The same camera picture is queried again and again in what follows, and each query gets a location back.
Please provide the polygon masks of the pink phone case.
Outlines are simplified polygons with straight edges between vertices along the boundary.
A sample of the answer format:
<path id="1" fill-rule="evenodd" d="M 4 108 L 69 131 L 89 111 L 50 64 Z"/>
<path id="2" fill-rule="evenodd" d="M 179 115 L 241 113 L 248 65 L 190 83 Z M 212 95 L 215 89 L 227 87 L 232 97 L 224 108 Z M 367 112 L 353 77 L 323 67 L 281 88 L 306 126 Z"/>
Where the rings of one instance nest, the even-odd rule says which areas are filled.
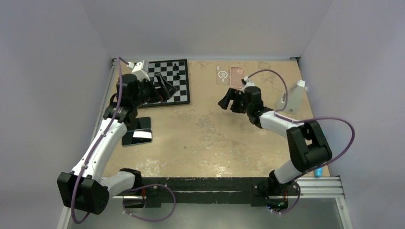
<path id="1" fill-rule="evenodd" d="M 234 89 L 243 88 L 242 79 L 244 78 L 244 70 L 242 67 L 230 67 L 230 87 Z"/>

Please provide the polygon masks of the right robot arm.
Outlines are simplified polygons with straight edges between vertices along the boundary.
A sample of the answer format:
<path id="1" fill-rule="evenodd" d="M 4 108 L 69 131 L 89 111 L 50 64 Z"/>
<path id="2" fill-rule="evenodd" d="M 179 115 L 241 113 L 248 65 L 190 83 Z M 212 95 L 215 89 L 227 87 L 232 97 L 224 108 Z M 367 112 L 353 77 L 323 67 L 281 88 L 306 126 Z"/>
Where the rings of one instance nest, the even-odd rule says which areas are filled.
<path id="1" fill-rule="evenodd" d="M 246 114 L 251 124 L 287 140 L 290 159 L 269 173 L 265 188 L 268 193 L 280 194 L 298 176 L 332 159 L 329 143 L 317 121 L 296 123 L 277 116 L 275 110 L 264 105 L 257 86 L 243 91 L 230 88 L 218 105 L 224 110 Z"/>

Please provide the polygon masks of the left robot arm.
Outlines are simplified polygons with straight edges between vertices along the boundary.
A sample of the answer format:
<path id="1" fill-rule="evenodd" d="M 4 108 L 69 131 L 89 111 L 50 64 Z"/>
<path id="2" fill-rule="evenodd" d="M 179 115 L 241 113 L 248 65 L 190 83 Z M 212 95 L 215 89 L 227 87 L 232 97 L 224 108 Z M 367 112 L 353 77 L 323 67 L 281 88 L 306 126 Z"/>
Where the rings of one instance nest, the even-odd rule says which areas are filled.
<path id="1" fill-rule="evenodd" d="M 140 171 L 123 168 L 110 178 L 103 179 L 102 175 L 116 145 L 134 124 L 138 108 L 148 102 L 166 101 L 177 92 L 160 73 L 154 79 L 157 85 L 152 79 L 140 79 L 130 73 L 119 77 L 117 92 L 110 98 L 94 140 L 71 171 L 62 172 L 57 178 L 63 204 L 73 218 L 76 210 L 87 216 L 101 214 L 109 200 L 120 193 L 145 194 Z"/>

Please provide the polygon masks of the clear phone case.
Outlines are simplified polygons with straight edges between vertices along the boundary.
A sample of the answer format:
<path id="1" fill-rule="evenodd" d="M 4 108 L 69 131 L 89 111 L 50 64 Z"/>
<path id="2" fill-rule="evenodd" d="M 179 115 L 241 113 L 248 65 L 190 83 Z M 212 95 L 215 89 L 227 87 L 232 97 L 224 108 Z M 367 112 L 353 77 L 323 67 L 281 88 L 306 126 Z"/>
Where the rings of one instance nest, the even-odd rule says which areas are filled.
<path id="1" fill-rule="evenodd" d="M 230 76 L 229 76 L 230 67 L 227 65 L 218 65 L 216 67 L 216 71 L 217 71 L 216 84 L 229 86 L 230 85 Z"/>

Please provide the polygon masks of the blue phone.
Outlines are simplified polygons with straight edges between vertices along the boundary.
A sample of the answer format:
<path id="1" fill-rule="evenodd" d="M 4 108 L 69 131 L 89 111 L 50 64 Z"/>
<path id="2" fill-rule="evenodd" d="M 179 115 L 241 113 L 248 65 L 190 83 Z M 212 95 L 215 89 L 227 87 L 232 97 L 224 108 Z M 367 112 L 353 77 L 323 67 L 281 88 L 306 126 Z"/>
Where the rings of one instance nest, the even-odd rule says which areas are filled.
<path id="1" fill-rule="evenodd" d="M 141 131 L 151 129 L 151 118 L 140 117 L 136 118 L 129 126 L 128 131 Z"/>

